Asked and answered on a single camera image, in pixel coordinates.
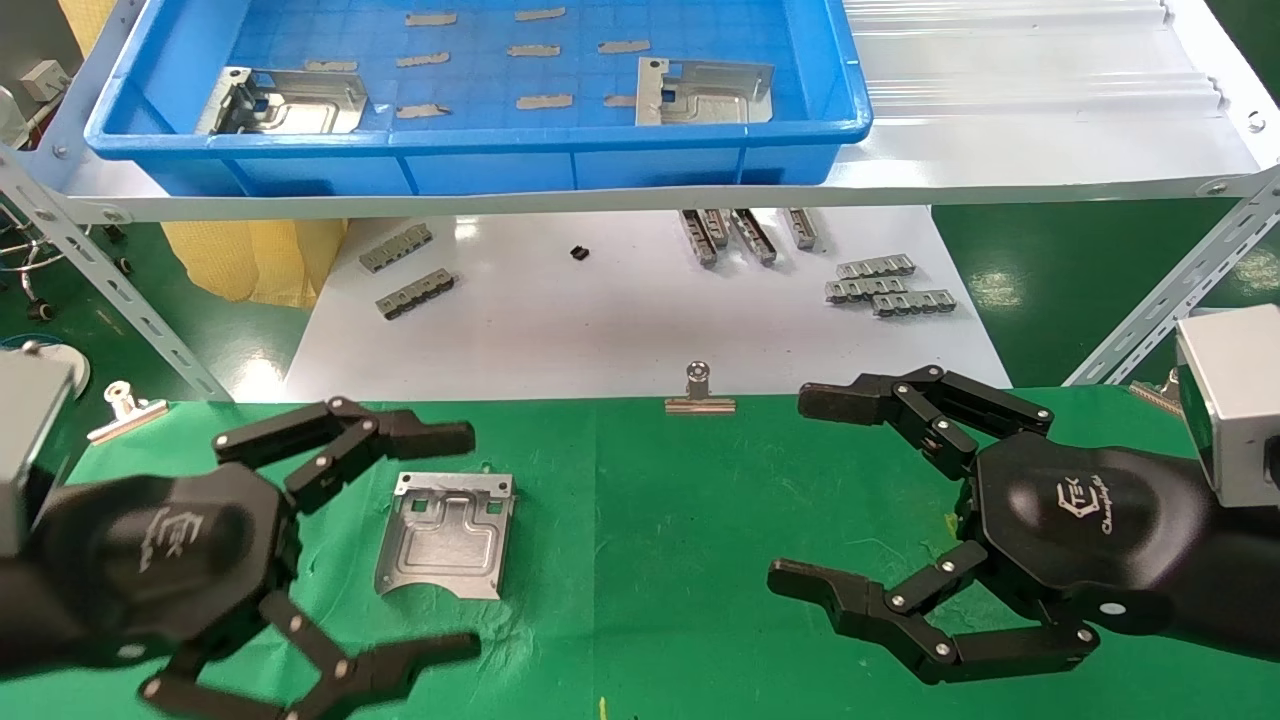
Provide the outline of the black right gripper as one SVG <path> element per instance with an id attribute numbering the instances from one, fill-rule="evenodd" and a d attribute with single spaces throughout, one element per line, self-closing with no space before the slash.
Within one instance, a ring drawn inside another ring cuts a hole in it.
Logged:
<path id="1" fill-rule="evenodd" d="M 1130 635 L 1179 628 L 1181 574 L 1213 514 L 1196 461 L 1056 443 L 1043 437 L 1053 421 L 1047 407 L 937 365 L 863 373 L 849 386 L 806 383 L 797 410 L 886 424 L 948 479 L 973 474 L 965 534 L 982 544 L 964 542 L 896 587 L 788 559 L 771 564 L 771 592 L 823 609 L 836 634 L 883 647 L 937 685 L 1071 671 L 1100 637 L 1069 618 Z M 968 427 L 1001 441 L 978 454 Z M 932 625 L 929 612 L 977 577 L 1036 626 L 948 635 Z"/>

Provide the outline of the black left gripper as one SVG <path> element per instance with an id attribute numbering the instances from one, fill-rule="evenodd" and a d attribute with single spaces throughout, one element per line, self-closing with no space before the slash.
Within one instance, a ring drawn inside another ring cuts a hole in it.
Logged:
<path id="1" fill-rule="evenodd" d="M 425 423 L 408 409 L 375 413 L 334 397 L 216 436 L 218 461 L 244 466 L 65 486 L 35 525 L 35 665 L 119 667 L 180 650 L 140 698 L 183 719 L 347 719 L 406 700 L 421 671 L 476 659 L 479 635 L 347 655 L 280 591 L 300 553 L 293 507 L 316 512 L 384 457 L 475 447 L 468 421 Z M 285 478 L 289 500 L 253 471 L 310 450 L 317 454 Z M 282 706 L 200 685 L 205 656 L 233 655 L 266 623 L 319 673 L 301 700 Z"/>

